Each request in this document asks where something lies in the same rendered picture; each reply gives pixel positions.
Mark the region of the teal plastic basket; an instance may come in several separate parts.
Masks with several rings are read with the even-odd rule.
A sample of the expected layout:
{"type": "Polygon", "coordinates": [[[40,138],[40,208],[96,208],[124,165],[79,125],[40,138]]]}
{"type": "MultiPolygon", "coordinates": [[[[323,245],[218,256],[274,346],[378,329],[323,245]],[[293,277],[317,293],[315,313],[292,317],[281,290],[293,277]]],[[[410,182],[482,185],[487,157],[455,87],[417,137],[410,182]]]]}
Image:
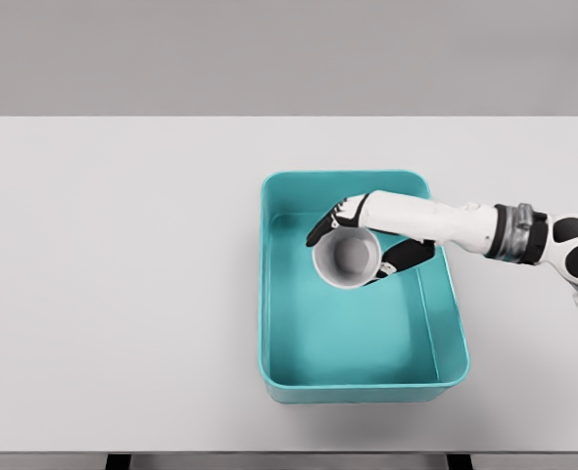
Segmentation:
{"type": "Polygon", "coordinates": [[[429,198],[412,171],[281,171],[261,190],[259,370],[283,404],[430,401],[470,357],[443,249],[367,287],[325,283],[308,232],[338,201],[373,189],[429,198]]]}

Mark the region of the white paper cup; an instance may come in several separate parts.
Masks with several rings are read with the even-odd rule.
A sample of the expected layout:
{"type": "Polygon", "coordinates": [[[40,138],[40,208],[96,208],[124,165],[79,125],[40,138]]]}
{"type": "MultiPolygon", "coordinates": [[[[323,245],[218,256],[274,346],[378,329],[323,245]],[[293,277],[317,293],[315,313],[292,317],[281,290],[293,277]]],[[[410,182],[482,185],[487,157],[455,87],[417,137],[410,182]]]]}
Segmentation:
{"type": "Polygon", "coordinates": [[[382,251],[376,236],[366,228],[341,227],[324,235],[313,247],[318,276],[338,289],[356,289],[375,278],[382,251]]]}

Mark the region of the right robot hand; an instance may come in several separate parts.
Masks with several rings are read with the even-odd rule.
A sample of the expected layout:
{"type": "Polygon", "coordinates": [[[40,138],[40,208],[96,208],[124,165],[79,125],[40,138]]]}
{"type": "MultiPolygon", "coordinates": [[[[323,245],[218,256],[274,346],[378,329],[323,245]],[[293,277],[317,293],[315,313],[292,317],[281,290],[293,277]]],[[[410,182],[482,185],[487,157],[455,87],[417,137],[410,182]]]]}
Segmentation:
{"type": "Polygon", "coordinates": [[[428,201],[381,190],[347,197],[315,224],[307,235],[306,246],[312,250],[324,235],[337,228],[368,229],[382,251],[380,268],[366,284],[369,285],[435,256],[436,242],[425,236],[421,222],[431,207],[428,201]]]}

